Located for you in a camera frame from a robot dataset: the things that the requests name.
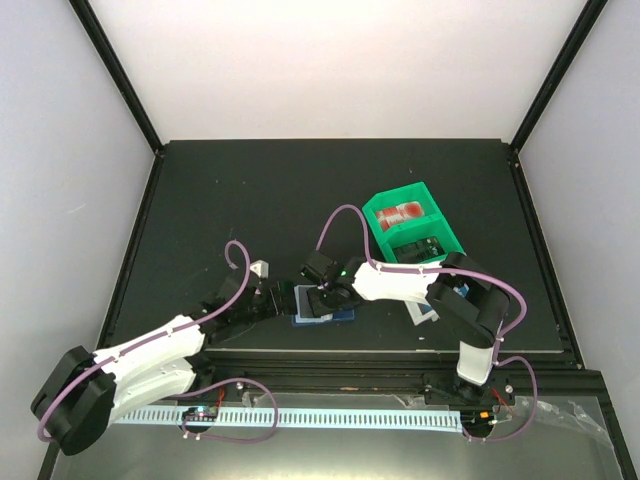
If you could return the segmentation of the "blue card holder wallet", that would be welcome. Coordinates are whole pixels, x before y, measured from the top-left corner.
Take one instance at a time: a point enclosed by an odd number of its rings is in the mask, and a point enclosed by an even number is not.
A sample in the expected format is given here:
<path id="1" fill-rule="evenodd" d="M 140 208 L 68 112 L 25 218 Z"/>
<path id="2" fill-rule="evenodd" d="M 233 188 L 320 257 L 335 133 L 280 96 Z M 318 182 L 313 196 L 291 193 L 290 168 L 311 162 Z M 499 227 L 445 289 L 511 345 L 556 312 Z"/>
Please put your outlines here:
<path id="1" fill-rule="evenodd" d="M 294 287 L 294 295 L 296 301 L 297 312 L 293 316 L 292 323 L 294 326 L 313 326 L 337 323 L 341 321 L 354 321 L 355 311 L 345 310 L 326 314 L 320 317 L 316 317 L 312 310 L 308 300 L 307 291 L 311 289 L 309 285 L 298 285 Z"/>

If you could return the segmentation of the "red white card stack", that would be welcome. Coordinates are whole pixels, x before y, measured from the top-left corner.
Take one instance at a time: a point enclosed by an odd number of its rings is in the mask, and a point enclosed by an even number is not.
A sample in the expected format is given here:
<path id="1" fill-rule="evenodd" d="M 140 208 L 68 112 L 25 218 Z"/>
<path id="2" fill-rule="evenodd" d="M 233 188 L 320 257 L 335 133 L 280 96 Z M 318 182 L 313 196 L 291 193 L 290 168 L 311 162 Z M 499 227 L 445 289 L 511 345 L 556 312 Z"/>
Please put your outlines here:
<path id="1" fill-rule="evenodd" d="M 381 230 L 385 232 L 393 226 L 423 217 L 424 209 L 419 202 L 412 201 L 378 210 L 375 216 Z"/>

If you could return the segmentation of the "green bin with red cards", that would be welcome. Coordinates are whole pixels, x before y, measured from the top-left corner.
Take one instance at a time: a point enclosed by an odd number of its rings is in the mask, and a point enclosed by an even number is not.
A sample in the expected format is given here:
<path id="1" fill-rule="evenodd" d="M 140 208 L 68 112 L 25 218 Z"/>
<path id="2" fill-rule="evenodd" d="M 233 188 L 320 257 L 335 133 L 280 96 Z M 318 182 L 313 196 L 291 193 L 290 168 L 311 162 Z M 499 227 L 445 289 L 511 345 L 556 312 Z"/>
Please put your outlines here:
<path id="1" fill-rule="evenodd" d="M 379 192 L 362 212 L 383 251 L 426 237 L 430 224 L 444 218 L 424 182 Z"/>

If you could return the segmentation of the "green bin with black cards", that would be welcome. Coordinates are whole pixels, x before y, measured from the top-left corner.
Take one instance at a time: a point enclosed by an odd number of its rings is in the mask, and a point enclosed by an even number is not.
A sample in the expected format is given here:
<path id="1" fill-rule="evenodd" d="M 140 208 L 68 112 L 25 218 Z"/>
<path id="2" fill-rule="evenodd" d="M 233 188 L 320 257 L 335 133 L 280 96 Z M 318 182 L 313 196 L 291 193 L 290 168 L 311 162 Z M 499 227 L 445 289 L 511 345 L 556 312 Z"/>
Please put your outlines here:
<path id="1" fill-rule="evenodd" d="M 381 236 L 380 250 L 387 262 L 428 263 L 464 249 L 443 216 L 430 215 L 390 227 Z"/>

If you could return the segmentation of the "white bin with blue cards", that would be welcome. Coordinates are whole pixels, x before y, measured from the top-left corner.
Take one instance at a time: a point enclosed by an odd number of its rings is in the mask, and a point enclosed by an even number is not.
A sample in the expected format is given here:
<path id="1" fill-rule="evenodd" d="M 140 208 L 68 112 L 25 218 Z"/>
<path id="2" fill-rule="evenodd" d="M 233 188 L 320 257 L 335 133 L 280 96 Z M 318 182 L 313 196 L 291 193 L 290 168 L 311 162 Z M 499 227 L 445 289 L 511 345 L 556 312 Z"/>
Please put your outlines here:
<path id="1" fill-rule="evenodd" d="M 404 304 L 415 326 L 418 326 L 426 321 L 436 322 L 439 320 L 439 316 L 435 312 L 435 310 L 432 314 L 427 314 L 427 315 L 421 314 L 418 308 L 420 303 L 405 301 Z"/>

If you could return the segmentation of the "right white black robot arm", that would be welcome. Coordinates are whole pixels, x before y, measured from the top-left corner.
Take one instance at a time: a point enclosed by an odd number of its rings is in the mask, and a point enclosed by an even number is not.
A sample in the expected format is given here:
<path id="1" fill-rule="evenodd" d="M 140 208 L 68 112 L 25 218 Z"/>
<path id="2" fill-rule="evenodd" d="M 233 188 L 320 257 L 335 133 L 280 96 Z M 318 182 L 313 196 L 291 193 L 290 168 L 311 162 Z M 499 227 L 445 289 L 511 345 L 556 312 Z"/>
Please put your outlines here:
<path id="1" fill-rule="evenodd" d="M 431 308 L 459 341 L 457 396 L 476 403 L 490 392 L 501 326 L 511 302 L 520 296 L 465 254 L 450 253 L 440 262 L 421 264 L 353 258 L 343 265 L 314 251 L 301 275 L 315 285 L 307 297 L 317 317 L 378 300 Z"/>

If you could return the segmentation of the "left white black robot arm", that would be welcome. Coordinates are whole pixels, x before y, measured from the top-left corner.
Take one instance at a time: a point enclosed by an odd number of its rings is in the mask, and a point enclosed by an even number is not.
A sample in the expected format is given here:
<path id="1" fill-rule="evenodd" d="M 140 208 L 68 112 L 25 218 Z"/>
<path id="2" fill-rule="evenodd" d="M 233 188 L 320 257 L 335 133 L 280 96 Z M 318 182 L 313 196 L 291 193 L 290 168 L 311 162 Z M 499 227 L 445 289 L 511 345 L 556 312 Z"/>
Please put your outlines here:
<path id="1" fill-rule="evenodd" d="M 168 397 L 207 397 L 213 372 L 199 358 L 211 343 L 296 311 L 294 285 L 253 271 L 229 275 L 185 314 L 130 341 L 58 361 L 31 403 L 37 436 L 75 455 L 130 412 Z"/>

